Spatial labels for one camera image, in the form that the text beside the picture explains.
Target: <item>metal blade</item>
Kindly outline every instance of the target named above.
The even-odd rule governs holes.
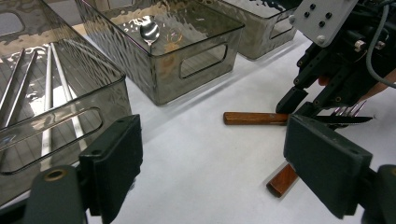
[[[315,120],[326,124],[360,124],[370,121],[371,117],[341,117],[341,116],[316,116]]]

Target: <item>wire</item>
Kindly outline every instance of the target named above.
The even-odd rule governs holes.
[[[379,36],[381,35],[381,31],[385,26],[385,22],[387,21],[387,17],[389,14],[389,6],[385,5],[384,6],[384,10],[382,12],[382,17],[381,17],[381,21],[378,25],[378,28],[376,29],[375,35],[373,37],[372,42],[370,43],[369,48],[367,49],[367,57],[366,57],[366,66],[367,66],[367,70],[369,72],[369,74],[378,82],[381,82],[387,86],[390,86],[394,89],[396,89],[396,85],[392,82],[387,81],[386,79],[380,77],[374,70],[373,65],[372,65],[372,56],[373,56],[373,51],[374,51],[374,47],[376,45],[376,42],[378,41]]]
[[[396,0],[388,0],[388,1],[382,2],[382,3],[379,4],[378,6],[379,6],[379,7],[384,7],[384,6],[386,6],[386,5],[390,5],[390,4],[394,3],[394,2],[396,2]]]

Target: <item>plastic storage bin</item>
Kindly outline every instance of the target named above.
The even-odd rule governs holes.
[[[51,91],[45,91],[49,43],[57,50],[72,100],[64,97],[54,57]],[[30,188],[45,169],[44,159],[50,158],[49,167],[74,163],[111,123],[132,114],[124,73],[40,0],[0,1],[0,75],[0,97],[6,99],[0,116],[0,205]],[[45,110],[49,92],[53,107]],[[49,141],[44,133],[51,133]]]
[[[244,24],[190,0],[133,1],[99,12],[77,0],[88,36],[156,105],[231,71]],[[154,20],[151,46],[139,27]]]
[[[199,0],[246,25],[238,52],[250,60],[291,41],[296,33],[287,18],[302,0]]]

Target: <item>white table surface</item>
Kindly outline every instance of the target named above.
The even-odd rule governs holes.
[[[285,126],[222,121],[225,111],[275,112],[310,43],[297,33],[255,62],[237,55],[231,73],[165,106],[127,80],[133,113],[141,116],[144,161],[114,223],[360,223],[361,207],[337,219],[301,179],[280,199],[269,193],[265,184],[285,162]],[[319,90],[315,84],[307,100]],[[371,98],[361,115],[375,119],[339,131],[374,154],[374,170],[396,163],[395,95],[388,89]]]

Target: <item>wooden stick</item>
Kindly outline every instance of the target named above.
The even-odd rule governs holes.
[[[286,124],[288,117],[289,114],[244,112],[225,112],[223,115],[227,125]]]
[[[274,176],[268,183],[268,190],[277,198],[282,197],[297,179],[290,164],[287,164],[279,173]]]

